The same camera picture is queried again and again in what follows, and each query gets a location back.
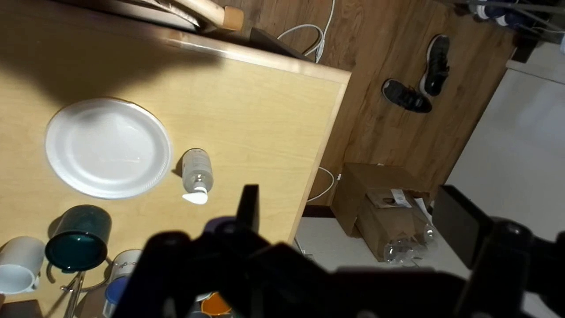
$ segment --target green mug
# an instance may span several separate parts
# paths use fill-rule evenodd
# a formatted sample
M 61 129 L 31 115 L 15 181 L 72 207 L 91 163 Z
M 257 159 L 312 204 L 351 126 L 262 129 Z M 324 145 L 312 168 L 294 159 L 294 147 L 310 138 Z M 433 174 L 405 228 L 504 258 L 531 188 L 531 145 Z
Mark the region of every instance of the green mug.
M 82 272 L 100 265 L 107 255 L 110 218 L 93 205 L 68 209 L 45 246 L 49 264 L 63 272 Z

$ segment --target floor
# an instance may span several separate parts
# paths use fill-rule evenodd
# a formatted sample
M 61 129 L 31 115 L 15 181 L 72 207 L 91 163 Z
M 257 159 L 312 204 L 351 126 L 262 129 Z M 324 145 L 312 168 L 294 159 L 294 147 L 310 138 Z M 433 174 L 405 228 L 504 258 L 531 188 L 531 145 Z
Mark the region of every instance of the floor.
M 347 237 L 333 218 L 301 218 L 294 242 L 305 257 L 308 257 L 313 264 L 328 272 L 347 267 L 425 267 L 449 272 L 460 278 L 467 276 L 467 269 L 446 246 L 441 235 L 435 235 L 435 241 L 426 246 L 425 253 L 418 260 L 402 264 L 375 262 L 363 239 Z
M 245 11 L 245 30 L 257 27 L 278 36 L 299 23 L 324 25 L 329 0 L 218 0 Z M 416 85 L 425 71 L 432 36 L 451 39 L 449 78 L 428 115 L 386 103 L 384 78 Z M 315 32 L 294 32 L 282 41 L 303 52 Z M 511 55 L 511 32 L 469 16 L 455 16 L 437 0 L 336 0 L 320 64 L 351 71 L 340 113 L 322 158 L 333 174 L 342 163 L 393 165 L 433 191 L 455 165 L 471 129 L 494 92 Z M 328 186 L 319 174 L 312 195 Z M 317 200 L 329 204 L 331 195 Z

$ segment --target electrical cable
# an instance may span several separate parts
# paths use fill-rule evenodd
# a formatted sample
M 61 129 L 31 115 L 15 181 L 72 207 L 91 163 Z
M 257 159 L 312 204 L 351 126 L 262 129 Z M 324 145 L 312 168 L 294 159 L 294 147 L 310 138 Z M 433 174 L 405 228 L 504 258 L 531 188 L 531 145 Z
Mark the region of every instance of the electrical cable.
M 199 29 L 199 22 L 190 16 L 185 9 L 177 7 L 169 0 L 130 0 L 128 4 L 147 6 L 169 13 L 183 22 L 186 22 L 193 30 Z
M 328 13 L 328 20 L 326 20 L 326 23 L 324 23 L 322 29 L 317 27 L 317 25 L 312 25 L 312 23 L 303 23 L 303 25 L 296 25 L 296 27 L 287 29 L 287 30 L 282 32 L 276 39 L 282 39 L 282 37 L 285 37 L 287 34 L 296 32 L 296 30 L 301 30 L 301 29 L 313 29 L 313 30 L 317 32 L 317 39 L 315 39 L 315 43 L 313 43 L 310 48 L 306 48 L 306 50 L 303 52 L 303 57 L 310 57 L 312 53 L 315 53 L 313 62 L 319 64 L 319 60 L 320 60 L 320 57 L 322 57 L 322 52 L 324 52 L 324 39 L 326 39 L 326 34 L 328 34 L 328 30 L 329 30 L 331 20 L 333 20 L 335 2 L 336 2 L 336 0 L 331 0 L 331 7 L 329 7 L 329 13 Z
M 308 198 L 306 204 L 315 202 L 320 196 L 328 195 L 333 189 L 333 186 L 336 184 L 335 177 L 333 177 L 333 174 L 329 170 L 326 170 L 322 166 L 317 166 L 317 170 L 324 172 L 329 177 L 329 186 L 324 191 L 317 193 L 315 196 Z
M 299 242 L 298 242 L 296 237 L 294 237 L 294 246 L 296 246 L 296 249 L 299 251 L 299 255 L 305 255 L 305 251 L 301 249 L 301 246 L 299 246 Z

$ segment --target white wall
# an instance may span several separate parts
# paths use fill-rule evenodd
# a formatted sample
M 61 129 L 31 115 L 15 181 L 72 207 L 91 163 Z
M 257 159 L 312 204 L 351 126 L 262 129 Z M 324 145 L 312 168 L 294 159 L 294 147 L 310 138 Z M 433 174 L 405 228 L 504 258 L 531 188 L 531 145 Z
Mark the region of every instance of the white wall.
M 565 230 L 565 55 L 543 45 L 508 68 L 448 184 L 485 214 L 554 241 Z M 525 302 L 534 317 L 554 317 L 538 299 Z

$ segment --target white mug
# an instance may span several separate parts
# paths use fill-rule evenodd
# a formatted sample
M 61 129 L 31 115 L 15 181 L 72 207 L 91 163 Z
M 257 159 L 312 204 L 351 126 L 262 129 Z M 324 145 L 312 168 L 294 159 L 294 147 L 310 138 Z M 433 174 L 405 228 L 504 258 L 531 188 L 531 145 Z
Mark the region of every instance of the white mug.
M 123 278 L 123 276 L 130 276 L 137 265 L 137 260 L 140 257 L 140 249 L 126 249 L 121 251 L 110 264 L 110 274 L 109 274 L 109 283 Z
M 0 294 L 33 292 L 43 258 L 43 244 L 33 237 L 15 237 L 0 249 Z
M 116 308 L 116 294 L 121 295 L 128 276 L 133 272 L 137 260 L 140 257 L 140 249 L 126 249 L 121 251 L 110 264 L 110 272 L 105 287 L 105 301 L 102 308 L 102 317 L 107 318 L 112 315 Z

